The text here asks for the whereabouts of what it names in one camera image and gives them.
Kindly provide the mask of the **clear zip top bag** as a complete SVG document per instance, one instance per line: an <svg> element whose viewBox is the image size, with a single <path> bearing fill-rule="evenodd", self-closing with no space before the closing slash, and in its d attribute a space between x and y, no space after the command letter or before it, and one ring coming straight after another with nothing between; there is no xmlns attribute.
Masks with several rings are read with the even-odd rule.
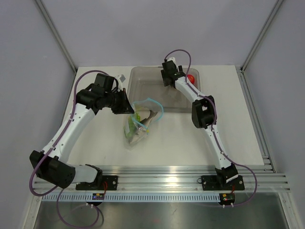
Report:
<svg viewBox="0 0 305 229"><path fill-rule="evenodd" d="M133 148L149 135L151 126L158 122L164 113L164 107L156 100L147 98L132 102L133 114L126 116L123 133L125 145Z"/></svg>

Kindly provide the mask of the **grey toy fish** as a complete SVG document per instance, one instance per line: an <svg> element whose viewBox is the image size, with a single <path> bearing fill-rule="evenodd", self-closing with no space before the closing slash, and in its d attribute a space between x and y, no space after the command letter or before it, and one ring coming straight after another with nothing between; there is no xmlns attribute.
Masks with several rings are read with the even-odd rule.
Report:
<svg viewBox="0 0 305 229"><path fill-rule="evenodd" d="M143 120L140 120L138 123L138 128L135 132L135 134L128 139L128 143L131 145L134 145L138 143L140 140L142 140L149 132L149 125L153 121L153 119L158 114L157 112L154 112L152 110L149 110L149 116L147 118L144 118Z"/></svg>

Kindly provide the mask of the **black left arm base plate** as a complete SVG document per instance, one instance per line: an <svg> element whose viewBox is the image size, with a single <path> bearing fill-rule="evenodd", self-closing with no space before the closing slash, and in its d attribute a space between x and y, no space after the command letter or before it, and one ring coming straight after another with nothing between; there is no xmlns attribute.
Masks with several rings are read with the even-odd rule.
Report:
<svg viewBox="0 0 305 229"><path fill-rule="evenodd" d="M81 182L76 185L76 190L84 191L116 191L118 186L118 176L114 175L100 175L91 183Z"/></svg>

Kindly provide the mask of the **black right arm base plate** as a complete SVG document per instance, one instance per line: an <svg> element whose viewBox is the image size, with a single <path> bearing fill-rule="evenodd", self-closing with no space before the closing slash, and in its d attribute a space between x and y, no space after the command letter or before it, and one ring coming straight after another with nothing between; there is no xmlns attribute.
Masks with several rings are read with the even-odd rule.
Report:
<svg viewBox="0 0 305 229"><path fill-rule="evenodd" d="M245 190L243 177L241 175L238 178L230 181L227 184L221 185L216 175L204 175L197 179L197 183L202 185L203 191L243 191Z"/></svg>

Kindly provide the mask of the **green toy grapes bunch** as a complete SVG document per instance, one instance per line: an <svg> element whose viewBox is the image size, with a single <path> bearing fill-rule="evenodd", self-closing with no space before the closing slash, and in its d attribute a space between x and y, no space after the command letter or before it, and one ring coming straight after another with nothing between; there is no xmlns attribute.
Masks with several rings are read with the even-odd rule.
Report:
<svg viewBox="0 0 305 229"><path fill-rule="evenodd" d="M124 134L127 139L131 138L135 134L138 128L137 122L139 121L140 121L140 115L137 112L135 114L127 115L123 127Z"/></svg>

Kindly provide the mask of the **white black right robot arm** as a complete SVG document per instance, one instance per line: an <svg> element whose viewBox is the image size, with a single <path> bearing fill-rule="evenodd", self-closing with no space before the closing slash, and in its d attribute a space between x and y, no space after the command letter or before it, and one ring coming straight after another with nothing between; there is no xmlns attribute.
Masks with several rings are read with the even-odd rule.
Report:
<svg viewBox="0 0 305 229"><path fill-rule="evenodd" d="M238 178L238 171L225 153L217 129L217 112L214 98L198 90L183 72L181 65L176 65L175 58L165 59L162 63L164 86L171 86L181 92L192 103L191 119L193 125L205 136L211 149L216 171L216 183L222 189L229 188Z"/></svg>

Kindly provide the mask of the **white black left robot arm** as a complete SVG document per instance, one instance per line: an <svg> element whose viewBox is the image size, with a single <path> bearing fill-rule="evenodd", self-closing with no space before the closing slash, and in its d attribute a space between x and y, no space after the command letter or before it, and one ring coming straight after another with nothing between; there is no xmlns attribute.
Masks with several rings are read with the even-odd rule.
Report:
<svg viewBox="0 0 305 229"><path fill-rule="evenodd" d="M85 127L99 111L109 108L113 114L120 115L133 114L134 110L121 77L113 77L100 70L94 73L96 78L93 83L82 90L74 88L72 109L55 136L41 151L31 153L33 173L29 188L32 193L35 192L35 177L63 189L70 184L76 184L79 190L97 190L103 186L102 169L88 164L69 165L70 153Z"/></svg>

